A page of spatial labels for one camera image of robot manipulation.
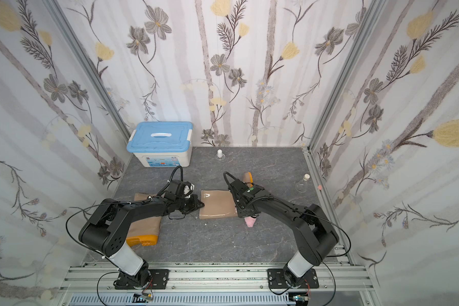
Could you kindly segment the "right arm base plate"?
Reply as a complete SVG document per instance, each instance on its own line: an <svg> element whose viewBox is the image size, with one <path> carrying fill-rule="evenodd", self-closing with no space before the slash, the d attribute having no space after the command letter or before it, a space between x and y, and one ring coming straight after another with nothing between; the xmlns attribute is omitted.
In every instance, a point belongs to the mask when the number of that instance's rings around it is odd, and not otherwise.
<svg viewBox="0 0 459 306"><path fill-rule="evenodd" d="M266 274L270 289L318 289L320 287L315 269L309 269L302 277L297 277L283 268L268 269Z"/></svg>

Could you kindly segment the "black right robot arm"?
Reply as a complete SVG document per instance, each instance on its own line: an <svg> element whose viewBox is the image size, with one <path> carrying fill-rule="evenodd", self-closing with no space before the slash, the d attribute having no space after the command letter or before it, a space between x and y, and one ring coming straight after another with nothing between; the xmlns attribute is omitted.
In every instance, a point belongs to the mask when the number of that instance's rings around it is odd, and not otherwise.
<svg viewBox="0 0 459 306"><path fill-rule="evenodd" d="M306 273L321 265L339 242L335 224L328 220L320 206L291 203L262 186L248 186L228 172L223 173L223 178L233 196L238 217L253 218L264 213L292 230L297 252L283 268L284 279L291 287L300 285Z"/></svg>

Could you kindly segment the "tan rubber boot orange sole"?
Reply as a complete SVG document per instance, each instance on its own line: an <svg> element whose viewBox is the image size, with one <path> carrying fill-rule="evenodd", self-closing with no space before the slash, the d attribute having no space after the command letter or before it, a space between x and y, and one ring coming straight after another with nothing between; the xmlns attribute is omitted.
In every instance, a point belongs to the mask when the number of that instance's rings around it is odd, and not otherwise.
<svg viewBox="0 0 459 306"><path fill-rule="evenodd" d="M199 210L199 218L224 219L238 216L233 196L229 190L201 190L201 202L204 204Z"/></svg>

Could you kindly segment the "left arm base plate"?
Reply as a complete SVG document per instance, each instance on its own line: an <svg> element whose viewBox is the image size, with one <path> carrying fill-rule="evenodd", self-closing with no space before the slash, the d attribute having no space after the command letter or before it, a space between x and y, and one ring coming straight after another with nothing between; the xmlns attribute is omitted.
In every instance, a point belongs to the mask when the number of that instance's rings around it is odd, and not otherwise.
<svg viewBox="0 0 459 306"><path fill-rule="evenodd" d="M170 271L168 269L141 269L136 275L119 272L113 282L115 289L166 289Z"/></svg>

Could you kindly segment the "pink cloth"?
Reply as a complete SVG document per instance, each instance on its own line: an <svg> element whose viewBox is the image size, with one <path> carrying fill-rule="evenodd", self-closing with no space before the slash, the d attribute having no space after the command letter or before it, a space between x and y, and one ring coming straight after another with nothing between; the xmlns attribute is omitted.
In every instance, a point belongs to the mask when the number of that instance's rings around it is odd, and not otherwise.
<svg viewBox="0 0 459 306"><path fill-rule="evenodd" d="M244 221L245 221L246 226L248 228L253 228L255 223L256 223L256 218L255 217L251 217L251 216L250 217L245 217Z"/></svg>

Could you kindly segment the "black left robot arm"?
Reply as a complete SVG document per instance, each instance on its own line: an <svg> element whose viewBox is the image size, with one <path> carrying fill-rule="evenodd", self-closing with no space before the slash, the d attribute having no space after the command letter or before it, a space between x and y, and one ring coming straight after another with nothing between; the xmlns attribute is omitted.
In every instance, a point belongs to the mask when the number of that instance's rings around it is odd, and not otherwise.
<svg viewBox="0 0 459 306"><path fill-rule="evenodd" d="M144 289L152 280L149 264L138 256L126 239L137 221L163 217L179 211L188 215L204 207L189 182L174 180L146 200L103 200L80 230L79 242L99 252L119 269L115 289Z"/></svg>

